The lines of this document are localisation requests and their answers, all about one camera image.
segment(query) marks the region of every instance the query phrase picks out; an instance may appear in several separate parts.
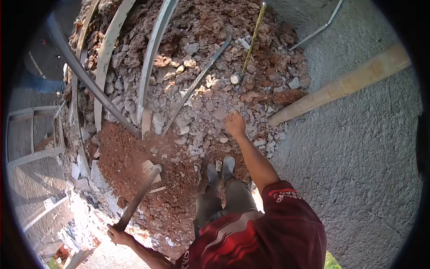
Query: bamboo pole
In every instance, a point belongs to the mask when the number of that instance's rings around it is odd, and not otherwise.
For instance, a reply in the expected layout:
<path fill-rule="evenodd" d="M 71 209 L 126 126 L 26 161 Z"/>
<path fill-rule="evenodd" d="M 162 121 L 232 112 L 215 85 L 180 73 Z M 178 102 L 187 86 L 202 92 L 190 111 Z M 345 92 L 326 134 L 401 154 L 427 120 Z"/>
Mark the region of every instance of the bamboo pole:
<path fill-rule="evenodd" d="M 402 45 L 391 46 L 370 58 L 355 70 L 340 76 L 335 81 L 270 116 L 269 124 L 276 126 L 284 121 L 291 120 L 312 109 L 381 81 L 410 65 L 411 60 Z"/>

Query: yellow measuring tape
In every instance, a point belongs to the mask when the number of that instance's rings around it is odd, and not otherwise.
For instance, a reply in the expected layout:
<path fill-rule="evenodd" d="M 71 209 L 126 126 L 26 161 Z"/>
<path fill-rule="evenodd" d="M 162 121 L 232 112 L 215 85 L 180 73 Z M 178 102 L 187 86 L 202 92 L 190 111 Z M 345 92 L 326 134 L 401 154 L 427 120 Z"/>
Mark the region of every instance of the yellow measuring tape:
<path fill-rule="evenodd" d="M 249 46 L 248 54 L 246 55 L 245 64 L 243 65 L 242 73 L 240 74 L 240 82 L 242 82 L 243 75 L 245 74 L 246 65 L 248 64 L 249 56 L 251 55 L 252 48 L 254 47 L 255 38 L 257 37 L 258 30 L 260 29 L 261 22 L 263 21 L 264 12 L 266 11 L 266 2 L 261 4 L 260 14 L 258 15 L 257 24 L 255 25 L 254 34 L 252 35 L 251 45 Z"/>

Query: concrete wall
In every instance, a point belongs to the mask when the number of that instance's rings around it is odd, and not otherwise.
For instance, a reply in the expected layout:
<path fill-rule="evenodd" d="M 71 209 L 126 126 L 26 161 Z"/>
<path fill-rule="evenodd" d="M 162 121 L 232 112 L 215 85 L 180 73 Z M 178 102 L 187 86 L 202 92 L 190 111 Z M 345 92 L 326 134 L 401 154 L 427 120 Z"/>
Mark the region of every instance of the concrete wall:
<path fill-rule="evenodd" d="M 298 23 L 302 39 L 328 21 L 337 2 L 268 4 Z M 309 91 L 396 42 L 373 3 L 345 0 L 332 24 L 302 46 Z M 287 138 L 272 163 L 318 214 L 328 250 L 342 268 L 386 268 L 407 237 L 421 191 L 415 162 L 420 111 L 418 81 L 409 67 L 286 124 Z"/>

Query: debris pile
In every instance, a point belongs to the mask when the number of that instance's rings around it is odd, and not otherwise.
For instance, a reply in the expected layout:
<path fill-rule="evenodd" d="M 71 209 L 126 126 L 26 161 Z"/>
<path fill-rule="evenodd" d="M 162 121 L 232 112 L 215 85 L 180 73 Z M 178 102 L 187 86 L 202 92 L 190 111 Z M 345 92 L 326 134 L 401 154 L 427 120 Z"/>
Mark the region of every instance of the debris pile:
<path fill-rule="evenodd" d="M 70 37 L 73 49 L 89 3 L 84 2 Z M 120 4 L 121 0 L 101 0 L 98 14 L 90 24 L 85 68 L 92 76 L 95 76 L 104 34 Z M 233 108 L 239 110 L 246 120 L 247 136 L 270 158 L 286 134 L 284 124 L 271 127 L 268 117 L 303 97 L 310 78 L 301 50 L 288 51 L 297 42 L 293 28 L 287 23 L 278 23 L 273 12 L 267 10 L 242 84 L 234 86 L 230 77 L 242 71 L 260 2 L 181 0 L 155 58 L 145 106 L 149 113 L 144 113 L 142 122 L 138 122 L 136 100 L 141 68 L 161 4 L 160 0 L 148 0 L 132 8 L 115 44 L 104 89 L 129 122 L 148 130 L 144 139 L 136 139 L 114 123 L 117 119 L 107 111 L 104 111 L 102 131 L 94 138 L 94 96 L 88 90 L 78 93 L 78 107 L 83 115 L 83 130 L 90 134 L 87 139 L 90 166 L 93 171 L 100 168 L 101 178 L 109 183 L 107 186 L 99 183 L 95 191 L 92 178 L 89 189 L 99 196 L 108 194 L 118 198 L 114 203 L 106 198 L 102 201 L 112 207 L 111 217 L 119 219 L 121 208 L 136 194 L 141 173 L 139 164 L 147 159 L 162 164 L 162 180 L 154 188 L 164 189 L 144 198 L 145 206 L 139 209 L 132 223 L 171 238 L 169 246 L 180 246 L 171 253 L 172 258 L 177 258 L 194 238 L 194 201 L 203 184 L 204 162 L 219 165 L 226 153 L 240 156 L 239 147 L 226 131 L 224 116 Z M 195 94 L 182 107 L 167 135 L 161 137 L 189 86 L 229 35 L 232 36 L 230 45 L 195 88 Z M 67 113 L 67 109 L 62 111 L 63 119 L 68 118 Z M 70 130 L 64 132 L 71 144 L 76 137 Z M 66 156 L 75 162 L 76 150 L 71 147 L 73 150 L 66 150 Z M 242 180 L 249 178 L 244 165 L 238 165 L 235 173 Z"/>

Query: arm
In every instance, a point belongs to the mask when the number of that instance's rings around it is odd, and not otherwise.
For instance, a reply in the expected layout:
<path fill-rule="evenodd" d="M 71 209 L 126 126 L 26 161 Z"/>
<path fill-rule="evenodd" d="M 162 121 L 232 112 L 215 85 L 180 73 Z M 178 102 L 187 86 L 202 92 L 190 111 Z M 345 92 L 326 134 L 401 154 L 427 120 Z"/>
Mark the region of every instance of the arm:
<path fill-rule="evenodd" d="M 239 144 L 246 168 L 257 185 L 260 195 L 262 195 L 263 189 L 267 185 L 280 181 L 278 174 L 270 162 L 254 147 L 246 136 L 245 119 L 236 109 L 232 109 L 230 114 L 225 116 L 225 125 L 227 126 L 227 131 Z"/>
<path fill-rule="evenodd" d="M 160 252 L 142 246 L 132 235 L 117 231 L 115 225 L 108 224 L 107 226 L 109 227 L 107 234 L 112 242 L 129 246 L 151 269 L 173 268 L 173 263 L 169 262 Z"/>

